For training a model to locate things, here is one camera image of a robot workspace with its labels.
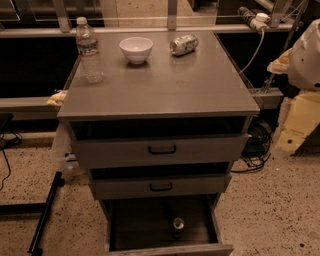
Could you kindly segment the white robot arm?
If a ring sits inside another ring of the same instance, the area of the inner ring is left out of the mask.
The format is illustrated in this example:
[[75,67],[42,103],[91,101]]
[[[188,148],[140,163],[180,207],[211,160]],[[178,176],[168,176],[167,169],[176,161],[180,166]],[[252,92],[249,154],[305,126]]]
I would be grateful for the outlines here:
[[293,47],[271,62],[267,70],[286,74],[300,90],[279,114],[275,147],[293,154],[320,124],[320,19],[314,20]]

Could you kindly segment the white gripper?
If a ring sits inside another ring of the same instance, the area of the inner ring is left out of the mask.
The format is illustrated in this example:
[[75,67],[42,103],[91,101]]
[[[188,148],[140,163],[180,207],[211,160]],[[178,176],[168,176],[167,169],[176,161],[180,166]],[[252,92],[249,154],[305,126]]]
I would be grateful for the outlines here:
[[[267,71],[273,74],[291,72],[292,49],[286,50],[276,60],[269,63]],[[305,139],[320,124],[320,93],[300,93],[290,102],[290,108],[280,131],[276,147],[287,153],[295,153]]]

